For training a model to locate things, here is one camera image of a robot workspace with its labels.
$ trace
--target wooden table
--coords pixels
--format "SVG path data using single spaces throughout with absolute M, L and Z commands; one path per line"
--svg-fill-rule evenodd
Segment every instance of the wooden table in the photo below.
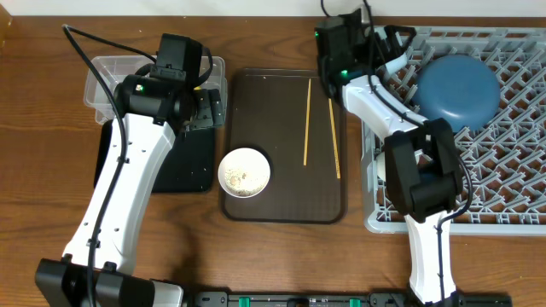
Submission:
M 101 127 L 82 98 L 87 68 L 65 39 L 67 23 L 155 52 L 163 32 L 201 41 L 243 67 L 314 69 L 317 18 L 16 17 L 0 57 L 0 305 L 42 306 L 40 258 L 59 259 L 93 193 Z M 379 24 L 546 26 L 542 19 L 379 18 Z M 79 39 L 90 57 L 126 52 Z M 197 289 L 366 293 L 404 290 L 407 235 L 363 226 L 361 131 L 348 119 L 349 208 L 332 226 L 236 223 L 204 194 L 153 195 L 142 224 L 136 276 Z M 220 130 L 218 145 L 223 146 Z M 546 238 L 453 237 L 452 269 L 465 292 L 509 293 L 516 306 L 546 304 Z

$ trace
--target plastic container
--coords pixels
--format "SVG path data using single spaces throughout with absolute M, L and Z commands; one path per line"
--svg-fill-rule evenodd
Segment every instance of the plastic container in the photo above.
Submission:
M 135 73 L 138 68 L 151 62 L 150 59 L 142 55 L 97 56 L 91 61 L 112 92 L 127 75 Z M 225 79 L 224 59 L 213 56 L 212 65 L 211 76 L 201 87 L 208 90 L 220 90 L 225 114 L 228 105 L 228 86 Z M 208 67 L 208 58 L 203 56 L 200 73 L 204 73 Z M 87 81 L 85 82 L 84 103 L 87 107 L 96 109 L 95 120 L 97 123 L 102 125 L 109 119 L 113 119 L 112 106 L 91 71 L 87 73 Z
M 383 76 L 391 93 L 408 102 L 416 77 L 444 55 L 470 55 L 497 76 L 501 101 L 478 131 L 463 128 L 455 143 L 474 185 L 470 210 L 451 225 L 456 235 L 546 235 L 546 29 L 417 27 L 408 65 Z M 361 172 L 364 224 L 375 233 L 403 233 L 403 217 L 386 197 L 375 157 L 382 144 L 363 123 Z M 466 201 L 457 196 L 457 206 Z

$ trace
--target green clip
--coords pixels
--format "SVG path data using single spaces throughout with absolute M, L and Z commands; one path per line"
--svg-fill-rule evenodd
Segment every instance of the green clip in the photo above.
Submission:
M 239 307 L 250 307 L 250 298 L 239 298 Z
M 349 307 L 360 307 L 360 304 L 361 302 L 360 302 L 360 299 L 358 298 L 351 298 L 349 300 Z

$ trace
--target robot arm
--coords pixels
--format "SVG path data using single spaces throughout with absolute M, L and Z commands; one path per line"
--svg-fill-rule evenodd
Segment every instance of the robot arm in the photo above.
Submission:
M 203 49 L 208 53 L 209 71 L 199 76 Z M 96 293 L 101 306 L 182 304 L 180 286 L 146 281 L 131 274 L 151 190 L 176 135 L 224 123 L 218 91 L 195 90 L 211 70 L 212 56 L 200 43 L 164 34 L 156 63 L 117 85 L 112 103 L 120 116 L 113 120 L 106 161 L 84 220 L 66 246 L 62 260 L 42 259 L 36 272 L 36 284 L 51 306 L 84 305 L 92 299 L 90 291 Z M 118 120 L 123 121 L 127 135 L 126 159 L 99 225 L 95 262 L 91 264 L 93 228 L 100 220 L 99 211 L 122 148 Z
M 373 75 L 375 70 L 369 63 L 386 64 L 389 73 L 404 67 L 408 44 L 402 45 L 400 36 L 393 31 L 395 26 L 365 37 L 363 21 L 366 19 L 363 16 L 364 8 L 353 14 L 328 18 L 317 25 L 317 62 L 322 87 L 327 96 L 357 115 L 384 142 L 387 192 L 394 206 L 404 215 L 409 230 L 412 259 L 409 287 L 418 304 L 432 305 L 449 299 L 456 290 L 450 271 L 449 225 L 446 225 L 441 234 L 444 255 L 442 297 L 436 230 L 439 220 L 455 208 L 455 197 L 462 189 L 453 134 L 442 119 L 427 121 L 413 113 Z M 410 41 L 415 30 L 408 32 Z M 372 35 L 380 40 L 378 49 L 383 59 L 373 56 L 369 59 Z M 415 163 L 417 150 L 432 157 L 434 166 L 418 168 Z
M 169 125 L 155 125 L 154 118 L 127 113 L 122 119 L 129 139 L 127 163 L 102 221 L 96 248 L 95 268 L 106 262 L 115 264 L 120 273 L 131 275 L 135 268 L 138 235 L 142 218 L 165 156 L 175 140 Z M 67 244 L 63 256 L 72 255 L 72 263 L 87 265 L 89 238 L 104 195 L 112 181 L 120 152 L 119 126 L 112 125 L 112 139 L 95 193 L 76 234 Z

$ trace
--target rice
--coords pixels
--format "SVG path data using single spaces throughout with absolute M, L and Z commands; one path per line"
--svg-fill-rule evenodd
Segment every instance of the rice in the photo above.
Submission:
M 239 196 L 251 196 L 264 188 L 268 176 L 259 167 L 252 165 L 228 165 L 225 183 L 228 189 Z

